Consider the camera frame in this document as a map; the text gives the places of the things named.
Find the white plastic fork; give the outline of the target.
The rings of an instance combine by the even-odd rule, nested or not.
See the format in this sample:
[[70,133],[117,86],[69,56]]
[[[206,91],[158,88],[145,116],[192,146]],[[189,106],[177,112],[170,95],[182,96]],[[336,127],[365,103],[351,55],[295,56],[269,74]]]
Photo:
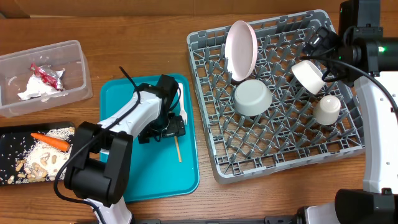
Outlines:
[[178,87],[180,89],[180,94],[179,94],[180,116],[182,117],[184,125],[187,125],[188,116],[187,116],[187,112],[185,111],[183,84],[182,83],[178,83]]

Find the wooden chopstick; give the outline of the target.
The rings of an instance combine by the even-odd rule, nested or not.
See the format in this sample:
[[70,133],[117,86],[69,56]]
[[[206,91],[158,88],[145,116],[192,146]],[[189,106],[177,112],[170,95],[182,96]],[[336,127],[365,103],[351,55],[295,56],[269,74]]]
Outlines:
[[180,152],[180,146],[178,143],[178,138],[176,136],[174,136],[174,139],[175,139],[175,145],[176,145],[176,149],[177,149],[178,161],[179,161],[179,163],[181,163],[182,157],[181,157],[181,152]]

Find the white ceramic bowl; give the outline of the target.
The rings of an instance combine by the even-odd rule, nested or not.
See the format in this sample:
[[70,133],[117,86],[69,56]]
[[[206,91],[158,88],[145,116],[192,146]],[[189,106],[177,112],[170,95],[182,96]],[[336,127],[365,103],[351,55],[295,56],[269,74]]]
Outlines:
[[304,60],[292,66],[292,72],[301,85],[311,94],[316,95],[324,86],[322,72],[309,60]]

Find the white paper cup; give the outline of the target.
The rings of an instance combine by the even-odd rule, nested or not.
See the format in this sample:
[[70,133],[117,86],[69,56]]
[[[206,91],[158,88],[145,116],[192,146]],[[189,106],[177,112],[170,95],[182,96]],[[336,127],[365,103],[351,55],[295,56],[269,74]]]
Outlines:
[[340,100],[333,95],[327,95],[314,108],[313,117],[321,125],[331,125],[338,119],[340,108]]

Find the grey bowl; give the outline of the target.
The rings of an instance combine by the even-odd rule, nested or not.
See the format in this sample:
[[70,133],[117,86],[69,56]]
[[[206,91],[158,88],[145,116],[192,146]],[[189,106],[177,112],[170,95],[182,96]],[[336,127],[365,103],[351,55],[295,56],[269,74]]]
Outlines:
[[245,116],[265,112],[272,103],[272,92],[260,80],[246,80],[234,92],[234,109]]

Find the white round plate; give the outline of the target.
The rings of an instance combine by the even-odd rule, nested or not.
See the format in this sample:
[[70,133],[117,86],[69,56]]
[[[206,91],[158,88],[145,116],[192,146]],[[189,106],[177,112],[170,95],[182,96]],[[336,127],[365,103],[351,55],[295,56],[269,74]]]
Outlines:
[[227,71],[236,82],[246,79],[257,60],[257,38],[252,26],[244,21],[236,21],[228,31],[225,43]]

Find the orange carrot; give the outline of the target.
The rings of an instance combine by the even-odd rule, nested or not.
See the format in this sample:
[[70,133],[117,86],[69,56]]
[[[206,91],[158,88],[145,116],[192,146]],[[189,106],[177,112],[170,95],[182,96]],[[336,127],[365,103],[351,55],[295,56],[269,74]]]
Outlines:
[[61,140],[61,139],[57,139],[57,138],[53,138],[50,136],[46,136],[43,134],[39,134],[39,133],[31,133],[30,134],[34,139],[37,139],[39,141],[42,141],[60,151],[68,151],[70,148],[70,145],[68,142]]

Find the red foil wrapper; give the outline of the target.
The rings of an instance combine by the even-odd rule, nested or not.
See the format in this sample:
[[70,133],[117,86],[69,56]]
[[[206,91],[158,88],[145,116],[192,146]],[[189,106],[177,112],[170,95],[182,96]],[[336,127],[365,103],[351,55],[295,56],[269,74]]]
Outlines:
[[65,72],[64,68],[61,70],[53,70],[51,65],[37,66],[35,63],[32,63],[30,70],[33,74],[29,78],[29,83],[43,83],[51,86],[57,91],[65,90],[62,83],[62,76]]

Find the white napkin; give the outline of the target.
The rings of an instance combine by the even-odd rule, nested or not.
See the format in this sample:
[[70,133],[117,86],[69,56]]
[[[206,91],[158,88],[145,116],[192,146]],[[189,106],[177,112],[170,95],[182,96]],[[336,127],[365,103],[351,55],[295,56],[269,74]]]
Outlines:
[[18,93],[18,97],[21,100],[29,100],[31,98],[37,98],[41,96],[48,96],[56,93],[60,93],[61,91],[57,91],[51,86],[48,86],[43,83],[29,83],[29,80],[26,85],[26,90]]

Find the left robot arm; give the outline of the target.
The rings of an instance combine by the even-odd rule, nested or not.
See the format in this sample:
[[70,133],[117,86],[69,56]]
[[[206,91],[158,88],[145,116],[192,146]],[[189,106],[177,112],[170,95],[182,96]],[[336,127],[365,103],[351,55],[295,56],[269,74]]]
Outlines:
[[98,124],[77,127],[69,160],[61,169],[64,184],[77,203],[89,205],[99,223],[132,223],[123,194],[127,188],[135,139],[160,141],[185,135],[180,115],[173,113],[177,81],[161,75],[155,85],[134,86],[132,98],[115,114]]

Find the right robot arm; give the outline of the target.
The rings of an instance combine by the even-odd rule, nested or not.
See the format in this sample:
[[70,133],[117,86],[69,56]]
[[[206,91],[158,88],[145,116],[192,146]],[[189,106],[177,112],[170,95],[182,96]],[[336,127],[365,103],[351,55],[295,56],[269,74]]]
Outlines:
[[366,150],[363,188],[300,208],[293,223],[397,222],[397,39],[384,37],[380,12],[379,1],[342,2],[338,32],[319,28],[292,67],[310,93],[336,81],[355,89]]

